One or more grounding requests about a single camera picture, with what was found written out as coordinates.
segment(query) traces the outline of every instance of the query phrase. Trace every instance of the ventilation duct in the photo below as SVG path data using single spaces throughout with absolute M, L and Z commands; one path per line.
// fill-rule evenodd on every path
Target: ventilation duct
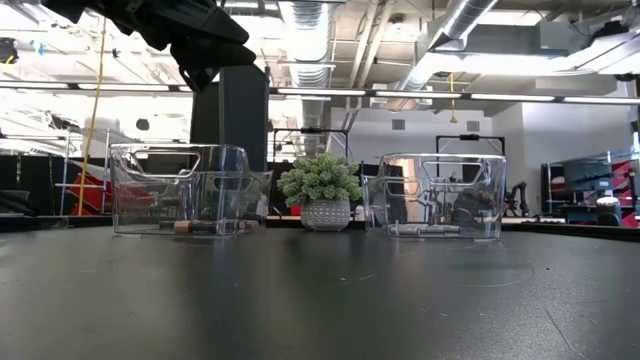
M 480 17 L 498 2 L 498 0 L 454 0 L 447 8 L 447 12 L 436 19 L 436 25 L 440 24 L 436 31 L 429 31 L 427 39 L 428 51 L 444 45 L 452 40 L 461 39 L 473 30 Z M 411 70 L 407 78 L 400 84 L 398 90 L 418 91 L 429 81 L 436 71 L 433 67 L 433 58 L 423 56 Z
M 417 44 L 420 60 L 397 89 L 419 91 L 434 73 L 440 71 L 516 76 L 640 73 L 637 66 L 640 60 L 640 9 L 637 7 L 574 24 L 542 21 L 537 26 L 474 25 L 473 32 L 467 30 L 465 33 L 460 29 L 455 32 L 466 35 L 464 39 L 428 50 L 434 43 L 439 43 L 434 40 L 434 34 L 445 34 L 443 23 L 446 24 L 446 19 L 448 17 L 443 16 L 427 24 L 427 31 Z M 617 21 L 628 31 L 596 35 L 601 34 L 607 24 L 611 27 L 611 23 Z M 398 111 L 406 109 L 405 103 L 394 100 L 384 107 Z
M 330 68 L 326 66 L 330 52 L 333 5 L 319 2 L 280 2 L 280 11 L 288 31 L 287 57 L 295 61 L 289 68 L 295 87 L 324 88 L 329 85 Z M 298 125 L 308 128 L 330 127 L 327 101 L 301 100 Z M 315 144 L 307 152 L 315 154 Z

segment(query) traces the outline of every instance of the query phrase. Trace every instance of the hanging cable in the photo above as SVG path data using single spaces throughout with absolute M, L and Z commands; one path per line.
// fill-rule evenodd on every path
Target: hanging cable
M 91 124 L 89 125 L 89 136 L 87 138 L 87 146 L 85 146 L 85 149 L 84 149 L 84 160 L 82 162 L 82 175 L 80 176 L 80 199 L 78 204 L 78 216 L 82 216 L 82 206 L 84 205 L 84 183 L 87 177 L 87 164 L 89 163 L 89 150 L 91 149 L 91 139 L 93 138 L 93 128 L 96 125 L 96 114 L 98 113 L 98 99 L 100 98 L 100 87 L 102 86 L 102 73 L 104 70 L 104 43 L 105 43 L 106 36 L 107 36 L 107 18 L 104 18 L 102 23 L 102 40 L 100 43 L 100 68 L 98 70 L 98 85 L 96 86 L 96 98 L 95 98 L 95 101 L 93 102 L 93 113 L 91 114 Z
M 449 76 L 449 79 L 451 81 L 451 92 L 454 92 L 454 87 L 453 87 L 453 73 L 451 73 L 451 75 Z M 457 124 L 458 123 L 458 119 L 456 119 L 456 100 L 455 99 L 451 99 L 451 119 L 449 120 L 450 123 L 452 124 Z
M 4 63 L 4 67 L 2 68 L 2 71 L 0 71 L 0 76 L 4 75 L 4 70 L 9 66 L 9 64 L 11 64 L 11 61 L 13 61 L 13 55 L 9 55 L 7 62 Z

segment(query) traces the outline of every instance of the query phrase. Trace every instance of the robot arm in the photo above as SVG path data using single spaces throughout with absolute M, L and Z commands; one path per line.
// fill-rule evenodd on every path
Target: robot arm
M 516 214 L 516 194 L 518 193 L 518 190 L 520 191 L 520 216 L 522 217 L 528 217 L 529 216 L 529 206 L 527 205 L 527 200 L 526 200 L 526 195 L 525 195 L 525 191 L 527 190 L 527 183 L 524 181 L 521 181 L 519 183 L 517 183 L 516 185 L 514 185 L 511 188 L 511 192 L 506 194 L 505 196 L 505 201 L 507 203 L 507 210 L 511 210 L 511 212 L 513 213 L 514 216 L 517 216 Z
M 225 66 L 251 65 L 256 55 L 243 44 L 249 34 L 215 0 L 43 0 L 52 11 L 77 23 L 85 8 L 111 19 L 118 29 L 139 32 L 149 46 L 171 45 L 180 75 L 201 91 Z

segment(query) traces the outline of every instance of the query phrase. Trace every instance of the fluorescent light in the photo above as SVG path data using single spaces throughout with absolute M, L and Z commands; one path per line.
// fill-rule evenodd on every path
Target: fluorescent light
M 225 8 L 242 8 L 242 9 L 257 9 L 257 2 L 233 2 L 231 4 L 227 4 Z M 265 4 L 265 10 L 278 10 L 278 5 L 276 4 Z
M 82 90 L 95 90 L 98 84 L 78 84 L 78 87 Z M 142 84 L 142 85 L 129 85 L 129 84 L 102 84 L 100 85 L 102 90 L 112 91 L 169 91 L 167 85 L 154 85 L 154 84 Z
M 69 87 L 67 84 L 54 82 L 0 81 L 0 88 L 68 89 Z
M 47 135 L 5 135 L 3 139 L 7 140 L 66 140 L 66 136 L 47 136 Z
M 336 64 L 330 63 L 311 63 L 311 62 L 296 62 L 291 60 L 280 60 L 278 61 L 278 65 L 280 66 L 289 66 L 289 67 L 323 67 L 323 68 L 335 68 Z
M 376 97 L 390 98 L 420 98 L 420 99 L 459 99 L 462 95 L 445 92 L 426 92 L 426 91 L 376 91 Z
M 603 105 L 640 105 L 640 98 L 608 98 L 608 97 L 571 97 L 564 98 L 566 103 L 603 104 Z
M 280 88 L 278 93 L 284 95 L 364 96 L 367 92 L 364 90 Z
M 505 101 L 553 101 L 555 96 L 542 95 L 509 95 L 509 94 L 471 94 L 474 100 L 505 100 Z
M 287 95 L 287 100 L 331 101 L 329 96 Z
M 482 15 L 480 25 L 534 26 L 538 24 L 548 11 L 527 10 L 491 10 Z

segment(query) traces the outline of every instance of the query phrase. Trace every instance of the ceiling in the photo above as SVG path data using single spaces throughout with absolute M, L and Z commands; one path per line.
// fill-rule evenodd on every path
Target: ceiling
M 0 1 L 0 37 L 17 40 L 20 59 L 14 65 L 0 65 L 0 80 L 4 81 L 51 81 L 95 83 L 99 68 L 101 18 L 86 12 L 78 24 L 72 24 L 38 5 L 16 7 L 15 1 Z M 377 62 L 365 79 L 365 86 L 374 83 L 393 83 L 402 80 L 410 71 L 414 59 L 414 42 L 420 33 L 420 24 L 442 15 L 447 0 L 419 1 L 395 0 L 393 14 L 401 14 L 401 23 L 386 26 L 380 47 L 376 52 Z M 559 18 L 590 17 L 613 9 L 628 6 L 628 1 L 534 1 L 503 0 L 487 14 L 481 23 L 510 25 L 534 25 L 542 16 L 554 13 Z M 356 55 L 359 24 L 369 7 L 369 0 L 349 0 L 337 5 L 332 34 L 331 62 L 335 65 L 331 74 L 331 87 L 346 86 Z M 286 60 L 286 31 L 282 21 L 274 18 L 234 17 L 250 33 L 247 46 L 258 59 L 256 65 L 269 66 L 274 86 L 290 86 L 291 80 Z M 183 84 L 177 65 L 168 50 L 150 48 L 134 33 L 121 34 L 108 22 L 106 37 L 107 52 L 104 58 L 104 81 L 128 84 Z M 532 77 L 483 76 L 473 73 L 455 73 L 456 91 L 518 92 L 527 89 L 536 79 Z M 447 78 L 433 77 L 428 83 L 435 90 L 449 91 Z M 154 94 L 137 97 L 104 93 L 111 97 L 104 100 L 100 116 L 117 119 L 121 124 L 135 122 L 142 116 L 154 119 L 172 119 L 179 129 L 169 133 L 152 134 L 151 137 L 171 137 L 188 134 L 191 99 L 189 93 Z M 40 119 L 43 112 L 52 112 L 83 124 L 90 116 L 93 105 L 92 92 L 50 91 L 34 95 L 32 91 L 16 93 L 12 90 L 0 92 L 5 103 L 13 104 L 0 112 L 0 119 Z M 434 107 L 446 109 L 449 103 L 435 102 Z M 462 109 L 483 110 L 488 103 L 467 102 Z M 272 106 L 270 116 L 275 120 L 286 120 L 292 116 L 286 106 Z

